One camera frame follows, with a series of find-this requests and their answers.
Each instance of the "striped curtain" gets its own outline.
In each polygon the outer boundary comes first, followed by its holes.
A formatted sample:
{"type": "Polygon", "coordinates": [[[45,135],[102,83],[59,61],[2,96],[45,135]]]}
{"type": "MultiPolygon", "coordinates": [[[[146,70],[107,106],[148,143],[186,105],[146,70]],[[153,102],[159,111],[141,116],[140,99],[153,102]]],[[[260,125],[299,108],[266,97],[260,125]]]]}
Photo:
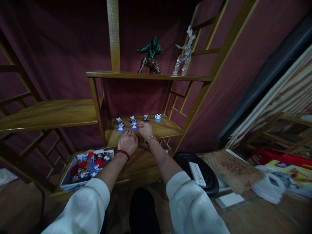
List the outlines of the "striped curtain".
{"type": "Polygon", "coordinates": [[[236,129],[225,149],[237,148],[246,134],[258,130],[281,111],[295,118],[312,114],[312,45],[236,129]]]}

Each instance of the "green monster figure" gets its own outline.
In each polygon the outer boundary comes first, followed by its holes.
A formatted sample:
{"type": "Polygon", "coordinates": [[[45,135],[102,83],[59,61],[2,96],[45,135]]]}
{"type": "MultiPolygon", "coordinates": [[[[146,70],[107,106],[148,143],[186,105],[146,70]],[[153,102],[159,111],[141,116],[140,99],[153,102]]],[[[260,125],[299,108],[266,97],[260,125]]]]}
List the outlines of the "green monster figure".
{"type": "Polygon", "coordinates": [[[150,42],[150,44],[145,46],[143,49],[141,50],[138,49],[136,51],[139,52],[140,54],[147,53],[148,55],[148,57],[144,57],[142,59],[141,67],[138,73],[142,73],[144,67],[148,67],[150,69],[149,70],[150,73],[155,72],[156,74],[160,74],[162,72],[156,61],[157,55],[160,55],[162,53],[162,47],[160,46],[160,44],[158,44],[156,37],[154,37],[150,42]]]}

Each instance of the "silver bangle bracelet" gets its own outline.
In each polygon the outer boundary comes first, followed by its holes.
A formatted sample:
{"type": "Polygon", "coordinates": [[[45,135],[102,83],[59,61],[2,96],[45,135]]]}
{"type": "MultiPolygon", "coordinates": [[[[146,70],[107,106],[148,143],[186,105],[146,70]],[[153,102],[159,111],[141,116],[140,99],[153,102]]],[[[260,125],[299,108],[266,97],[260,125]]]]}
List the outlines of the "silver bangle bracelet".
{"type": "Polygon", "coordinates": [[[145,140],[144,140],[144,144],[145,144],[145,145],[148,145],[148,144],[146,144],[146,140],[147,140],[148,138],[155,138],[155,139],[156,139],[156,137],[154,137],[154,136],[151,136],[151,137],[149,136],[149,137],[145,138],[145,140]]]}

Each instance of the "red bead bracelet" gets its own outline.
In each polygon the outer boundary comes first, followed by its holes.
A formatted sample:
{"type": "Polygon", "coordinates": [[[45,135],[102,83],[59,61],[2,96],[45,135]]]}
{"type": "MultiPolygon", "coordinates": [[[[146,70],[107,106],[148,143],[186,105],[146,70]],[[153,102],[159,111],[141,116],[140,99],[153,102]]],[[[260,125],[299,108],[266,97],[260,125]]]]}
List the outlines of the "red bead bracelet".
{"type": "Polygon", "coordinates": [[[125,154],[125,155],[128,157],[128,160],[127,160],[127,161],[130,160],[130,155],[129,155],[126,151],[124,151],[124,150],[117,150],[117,151],[116,151],[116,154],[117,154],[117,153],[123,153],[123,154],[125,154]]]}

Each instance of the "red box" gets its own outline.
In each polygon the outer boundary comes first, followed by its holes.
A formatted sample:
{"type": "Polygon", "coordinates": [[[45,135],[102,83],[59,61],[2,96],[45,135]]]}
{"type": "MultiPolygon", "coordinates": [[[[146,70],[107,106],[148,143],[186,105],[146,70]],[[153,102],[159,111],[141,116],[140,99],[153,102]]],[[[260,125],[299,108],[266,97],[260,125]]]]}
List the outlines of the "red box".
{"type": "Polygon", "coordinates": [[[247,160],[252,160],[256,165],[265,165],[272,160],[288,163],[308,170],[312,169],[312,160],[300,158],[289,153],[272,149],[259,149],[247,160]]]}

